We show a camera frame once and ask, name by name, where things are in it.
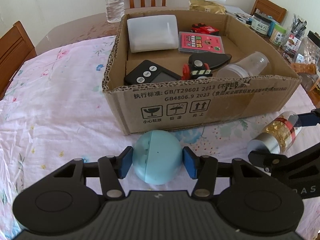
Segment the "light blue round case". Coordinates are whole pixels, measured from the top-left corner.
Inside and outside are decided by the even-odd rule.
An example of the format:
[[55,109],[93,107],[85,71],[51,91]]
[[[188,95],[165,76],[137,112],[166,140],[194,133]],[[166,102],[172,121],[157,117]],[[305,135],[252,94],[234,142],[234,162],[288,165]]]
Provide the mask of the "light blue round case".
[[169,132],[153,130],[139,137],[133,147],[132,165],[145,183],[163,185],[172,181],[182,165],[182,146]]

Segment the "capsule bottle with red label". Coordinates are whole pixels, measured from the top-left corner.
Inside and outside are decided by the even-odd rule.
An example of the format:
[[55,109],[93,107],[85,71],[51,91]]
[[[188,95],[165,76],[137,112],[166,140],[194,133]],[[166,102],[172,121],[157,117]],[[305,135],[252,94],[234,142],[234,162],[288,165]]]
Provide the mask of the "capsule bottle with red label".
[[301,129],[302,122],[295,112],[283,112],[248,143],[247,152],[285,154],[295,142]]

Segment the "clear plastic jar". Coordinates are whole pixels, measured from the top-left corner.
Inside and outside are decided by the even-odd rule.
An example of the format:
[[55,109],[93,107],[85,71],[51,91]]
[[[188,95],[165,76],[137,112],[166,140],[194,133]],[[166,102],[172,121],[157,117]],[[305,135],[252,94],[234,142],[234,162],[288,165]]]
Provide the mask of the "clear plastic jar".
[[216,77],[222,79],[237,79],[258,76],[268,65],[268,58],[261,52],[244,57],[242,60],[228,64],[217,71]]

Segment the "black wooden toy train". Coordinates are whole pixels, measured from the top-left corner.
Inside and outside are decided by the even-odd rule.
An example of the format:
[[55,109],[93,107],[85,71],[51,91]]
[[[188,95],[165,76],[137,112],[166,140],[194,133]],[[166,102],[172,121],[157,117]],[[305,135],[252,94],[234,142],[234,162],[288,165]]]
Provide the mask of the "black wooden toy train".
[[197,80],[212,76],[213,74],[208,64],[195,60],[191,64],[183,65],[181,80]]

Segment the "black digital timer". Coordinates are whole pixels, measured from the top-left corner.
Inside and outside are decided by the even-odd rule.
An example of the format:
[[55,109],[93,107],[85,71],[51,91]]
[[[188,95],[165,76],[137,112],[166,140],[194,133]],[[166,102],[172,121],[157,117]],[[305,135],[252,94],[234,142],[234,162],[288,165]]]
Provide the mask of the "black digital timer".
[[124,77],[124,85],[141,85],[146,83],[161,83],[178,81],[181,77],[149,60],[144,60],[134,70]]

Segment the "black teardrop-shaped object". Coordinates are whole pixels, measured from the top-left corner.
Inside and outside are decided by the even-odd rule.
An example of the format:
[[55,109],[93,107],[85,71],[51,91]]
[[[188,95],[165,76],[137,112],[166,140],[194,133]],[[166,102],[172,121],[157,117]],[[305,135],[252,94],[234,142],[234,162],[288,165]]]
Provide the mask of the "black teardrop-shaped object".
[[188,64],[191,66],[194,61],[199,60],[202,63],[208,64],[210,70],[216,70],[229,64],[231,59],[231,54],[217,54],[211,52],[195,53],[190,55]]

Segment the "pink bear card pack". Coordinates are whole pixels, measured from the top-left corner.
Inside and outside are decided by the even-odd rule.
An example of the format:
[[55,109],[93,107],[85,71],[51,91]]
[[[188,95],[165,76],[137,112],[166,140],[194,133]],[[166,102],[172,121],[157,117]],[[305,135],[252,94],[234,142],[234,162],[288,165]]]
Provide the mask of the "pink bear card pack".
[[220,36],[198,34],[191,32],[179,32],[179,51],[185,53],[211,52],[224,54],[225,50]]

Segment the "white medical wipes container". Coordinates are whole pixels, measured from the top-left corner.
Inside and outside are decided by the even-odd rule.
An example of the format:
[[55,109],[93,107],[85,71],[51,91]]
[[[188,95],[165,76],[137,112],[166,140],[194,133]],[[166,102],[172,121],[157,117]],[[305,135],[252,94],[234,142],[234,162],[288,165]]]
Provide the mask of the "white medical wipes container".
[[132,53],[171,50],[179,47],[175,15],[154,15],[127,20]]

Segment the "red wooden toy train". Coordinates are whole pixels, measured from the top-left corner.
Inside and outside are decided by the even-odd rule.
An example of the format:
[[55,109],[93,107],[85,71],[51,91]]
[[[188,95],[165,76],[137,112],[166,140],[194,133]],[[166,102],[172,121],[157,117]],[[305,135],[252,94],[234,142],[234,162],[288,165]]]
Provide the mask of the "red wooden toy train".
[[204,23],[193,24],[190,31],[192,33],[219,36],[219,29],[205,25]]

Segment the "large clear snack jar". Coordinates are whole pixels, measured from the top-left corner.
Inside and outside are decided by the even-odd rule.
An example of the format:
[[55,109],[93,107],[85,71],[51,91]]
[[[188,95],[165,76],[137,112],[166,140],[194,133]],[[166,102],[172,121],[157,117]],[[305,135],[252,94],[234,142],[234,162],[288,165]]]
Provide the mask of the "large clear snack jar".
[[319,62],[319,35],[309,31],[293,58],[293,62],[299,64],[299,73],[303,78],[303,86],[311,90],[319,83],[319,73],[317,64]]

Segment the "clear pen holder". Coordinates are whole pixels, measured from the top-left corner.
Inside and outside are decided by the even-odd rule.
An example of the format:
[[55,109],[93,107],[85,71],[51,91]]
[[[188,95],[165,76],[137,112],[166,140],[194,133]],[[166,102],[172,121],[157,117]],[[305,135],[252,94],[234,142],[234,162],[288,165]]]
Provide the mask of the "clear pen holder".
[[292,24],[279,47],[283,58],[287,61],[293,60],[305,34],[307,24],[307,21],[297,14],[293,15]]

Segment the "pink floral tablecloth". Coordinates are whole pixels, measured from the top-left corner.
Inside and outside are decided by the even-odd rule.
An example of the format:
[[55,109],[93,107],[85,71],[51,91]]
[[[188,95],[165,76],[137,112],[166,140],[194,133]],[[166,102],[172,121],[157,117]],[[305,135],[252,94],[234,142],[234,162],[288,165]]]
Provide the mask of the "pink floral tablecloth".
[[[12,214],[15,197],[74,158],[84,163],[119,155],[139,135],[123,135],[103,95],[104,70],[114,36],[52,49],[24,63],[1,100],[1,239],[21,229]],[[314,105],[299,86],[284,108],[219,125],[172,132],[182,146],[220,162],[247,157],[247,143],[284,111],[310,112]],[[124,191],[188,190],[184,169],[171,182],[153,186],[131,168],[120,181]]]

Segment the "green label white container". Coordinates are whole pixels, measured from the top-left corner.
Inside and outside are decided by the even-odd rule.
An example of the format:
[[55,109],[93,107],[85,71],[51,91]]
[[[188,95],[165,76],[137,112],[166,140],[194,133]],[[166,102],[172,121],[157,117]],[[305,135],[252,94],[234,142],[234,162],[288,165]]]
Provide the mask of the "green label white container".
[[282,43],[285,37],[285,34],[286,34],[286,29],[279,24],[275,24],[269,41],[272,44],[279,46]]

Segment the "open cardboard box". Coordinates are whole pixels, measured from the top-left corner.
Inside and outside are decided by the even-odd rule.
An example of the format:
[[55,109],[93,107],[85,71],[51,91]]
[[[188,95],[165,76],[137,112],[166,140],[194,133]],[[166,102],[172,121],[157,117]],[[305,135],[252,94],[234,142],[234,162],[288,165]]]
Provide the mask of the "open cardboard box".
[[127,21],[147,19],[158,11],[126,14],[121,19],[102,82],[107,103],[125,135],[154,129],[187,129],[277,112],[300,85],[299,76],[281,55],[235,18],[189,10],[165,13],[176,17],[180,31],[187,31],[193,23],[219,29],[225,52],[231,54],[232,61],[261,52],[268,64],[260,75],[242,79],[209,77],[126,86],[124,77],[144,60],[182,74],[189,58],[178,50],[131,52]]

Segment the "black-lid glass jar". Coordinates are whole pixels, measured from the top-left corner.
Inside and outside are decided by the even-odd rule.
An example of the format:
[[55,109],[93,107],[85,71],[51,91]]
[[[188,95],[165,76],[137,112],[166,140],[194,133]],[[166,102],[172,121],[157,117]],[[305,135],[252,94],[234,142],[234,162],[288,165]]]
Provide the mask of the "black-lid glass jar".
[[271,22],[268,17],[255,12],[252,16],[251,29],[260,36],[265,37],[268,34]]

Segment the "wooden chair far right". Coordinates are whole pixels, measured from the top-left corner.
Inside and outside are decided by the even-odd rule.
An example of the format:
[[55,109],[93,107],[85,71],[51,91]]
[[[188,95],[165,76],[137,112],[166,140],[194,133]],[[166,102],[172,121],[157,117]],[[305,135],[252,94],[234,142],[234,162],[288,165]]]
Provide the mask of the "wooden chair far right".
[[280,7],[269,0],[255,0],[250,14],[253,15],[257,10],[260,13],[272,16],[278,23],[282,23],[287,12],[285,8]]

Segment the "wooden chair far left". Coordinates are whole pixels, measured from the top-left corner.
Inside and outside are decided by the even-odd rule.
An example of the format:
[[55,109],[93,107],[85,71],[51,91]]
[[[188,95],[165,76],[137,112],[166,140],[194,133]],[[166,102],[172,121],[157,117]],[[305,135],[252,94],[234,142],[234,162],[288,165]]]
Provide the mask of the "wooden chair far left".
[[37,56],[35,47],[20,21],[14,23],[1,37],[0,54],[0,93],[3,99],[13,77],[24,62]]

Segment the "gold tissue pack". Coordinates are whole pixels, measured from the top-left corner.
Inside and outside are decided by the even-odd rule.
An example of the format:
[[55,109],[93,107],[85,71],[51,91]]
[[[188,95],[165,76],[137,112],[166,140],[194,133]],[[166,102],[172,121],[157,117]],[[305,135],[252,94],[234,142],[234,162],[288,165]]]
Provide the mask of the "gold tissue pack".
[[209,12],[211,14],[225,15],[225,2],[227,0],[189,0],[189,10]]

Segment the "clear water bottle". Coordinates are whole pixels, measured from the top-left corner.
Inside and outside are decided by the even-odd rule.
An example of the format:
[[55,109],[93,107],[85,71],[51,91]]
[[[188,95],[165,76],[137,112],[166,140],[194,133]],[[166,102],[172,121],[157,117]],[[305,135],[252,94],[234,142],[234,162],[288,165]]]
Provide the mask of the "clear water bottle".
[[105,0],[108,23],[117,23],[125,13],[124,0]]

